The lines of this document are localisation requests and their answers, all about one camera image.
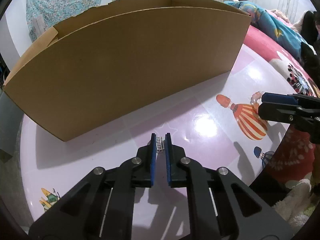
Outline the blue patterned blanket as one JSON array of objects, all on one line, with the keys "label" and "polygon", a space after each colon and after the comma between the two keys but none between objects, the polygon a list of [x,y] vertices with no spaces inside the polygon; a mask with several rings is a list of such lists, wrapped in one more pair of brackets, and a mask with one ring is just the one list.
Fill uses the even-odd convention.
[{"label": "blue patterned blanket", "polygon": [[222,0],[223,3],[247,12],[251,16],[251,25],[272,38],[277,44],[286,49],[298,62],[302,62],[301,43],[311,49],[312,55],[315,50],[302,36],[272,16],[266,9],[250,1]]}]

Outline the silver rhinestone hair clip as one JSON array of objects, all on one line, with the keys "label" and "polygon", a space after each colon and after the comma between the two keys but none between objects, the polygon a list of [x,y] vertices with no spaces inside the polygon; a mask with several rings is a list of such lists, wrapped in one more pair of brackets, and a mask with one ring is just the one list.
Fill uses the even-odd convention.
[{"label": "silver rhinestone hair clip", "polygon": [[157,153],[163,153],[165,151],[163,137],[156,137],[156,151]]}]

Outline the pink floral blanket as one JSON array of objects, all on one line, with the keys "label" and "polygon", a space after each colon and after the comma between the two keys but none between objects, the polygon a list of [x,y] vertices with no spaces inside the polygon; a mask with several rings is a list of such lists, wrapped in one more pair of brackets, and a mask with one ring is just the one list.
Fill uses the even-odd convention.
[{"label": "pink floral blanket", "polygon": [[277,42],[250,26],[244,44],[265,59],[298,94],[319,97],[319,88],[302,66]]}]

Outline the brown cardboard box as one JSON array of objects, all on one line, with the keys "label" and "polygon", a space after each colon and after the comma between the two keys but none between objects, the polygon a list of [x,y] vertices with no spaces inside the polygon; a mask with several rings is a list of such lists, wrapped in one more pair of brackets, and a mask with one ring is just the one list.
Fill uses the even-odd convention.
[{"label": "brown cardboard box", "polygon": [[230,71],[250,22],[217,0],[117,0],[50,27],[3,90],[69,141]]}]

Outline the grey panel on floor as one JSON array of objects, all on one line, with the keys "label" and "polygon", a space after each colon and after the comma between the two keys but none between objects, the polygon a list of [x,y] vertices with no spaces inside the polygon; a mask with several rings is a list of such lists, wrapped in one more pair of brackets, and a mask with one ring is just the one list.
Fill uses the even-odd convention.
[{"label": "grey panel on floor", "polygon": [[23,112],[4,92],[1,94],[0,107],[1,162],[6,163],[14,155]]}]

